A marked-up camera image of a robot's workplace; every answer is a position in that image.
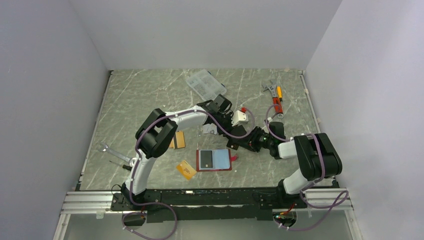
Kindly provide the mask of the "single gold credit card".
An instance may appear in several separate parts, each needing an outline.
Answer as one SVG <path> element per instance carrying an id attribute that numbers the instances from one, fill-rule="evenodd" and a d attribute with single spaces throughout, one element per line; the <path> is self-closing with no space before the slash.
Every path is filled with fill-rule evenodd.
<path id="1" fill-rule="evenodd" d="M 197 174 L 197 171 L 186 160 L 181 161 L 176 169 L 188 181 Z"/>

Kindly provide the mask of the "gold credit card stack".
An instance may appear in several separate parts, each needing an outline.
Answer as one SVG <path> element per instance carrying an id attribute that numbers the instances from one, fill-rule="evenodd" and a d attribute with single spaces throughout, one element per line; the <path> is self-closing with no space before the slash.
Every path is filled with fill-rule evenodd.
<path id="1" fill-rule="evenodd" d="M 186 147 L 185 137 L 183 131 L 177 131 L 173 136 L 169 145 L 172 149 L 181 149 Z"/>

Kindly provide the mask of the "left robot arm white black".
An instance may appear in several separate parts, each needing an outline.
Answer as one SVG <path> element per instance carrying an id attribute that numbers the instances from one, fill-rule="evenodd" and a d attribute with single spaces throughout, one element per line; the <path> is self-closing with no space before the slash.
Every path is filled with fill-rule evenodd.
<path id="1" fill-rule="evenodd" d="M 174 112 L 154 109 L 136 132 L 136 158 L 130 176 L 122 185 L 124 204 L 131 210 L 139 209 L 144 203 L 147 182 L 155 161 L 169 148 L 177 131 L 214 123 L 220 135 L 230 140 L 244 139 L 251 131 L 235 132 L 229 113 L 232 103 L 221 94 L 195 106 Z"/>

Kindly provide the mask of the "single black VIP card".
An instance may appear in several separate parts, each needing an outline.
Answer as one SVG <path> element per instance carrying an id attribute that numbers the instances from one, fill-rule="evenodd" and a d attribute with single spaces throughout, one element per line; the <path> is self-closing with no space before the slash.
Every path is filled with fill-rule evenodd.
<path id="1" fill-rule="evenodd" d="M 213 152 L 211 150 L 201 150 L 199 152 L 199 168 L 211 169 L 213 167 Z"/>

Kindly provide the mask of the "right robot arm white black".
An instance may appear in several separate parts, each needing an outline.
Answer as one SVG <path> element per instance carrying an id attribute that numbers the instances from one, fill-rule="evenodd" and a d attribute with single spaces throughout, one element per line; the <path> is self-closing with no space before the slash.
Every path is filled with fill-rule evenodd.
<path id="1" fill-rule="evenodd" d="M 279 181 L 275 194 L 276 203 L 287 208 L 301 191 L 339 175 L 343 165 L 326 133 L 297 135 L 290 139 L 286 139 L 284 133 L 283 123 L 272 121 L 265 129 L 254 127 L 251 133 L 241 125 L 233 127 L 225 137 L 227 146 L 234 150 L 239 147 L 251 152 L 267 149 L 276 160 L 297 159 L 298 169 Z"/>

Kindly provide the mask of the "red leather card holder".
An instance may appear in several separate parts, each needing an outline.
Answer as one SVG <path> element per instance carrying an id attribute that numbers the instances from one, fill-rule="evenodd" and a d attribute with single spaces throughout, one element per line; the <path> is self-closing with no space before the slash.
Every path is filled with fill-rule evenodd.
<path id="1" fill-rule="evenodd" d="M 211 150 L 213 167 L 201 169 L 199 164 L 200 151 Z M 198 149 L 196 151 L 196 171 L 197 172 L 215 172 L 215 171 L 231 171 L 232 163 L 238 159 L 238 155 L 231 154 L 230 149 Z"/>

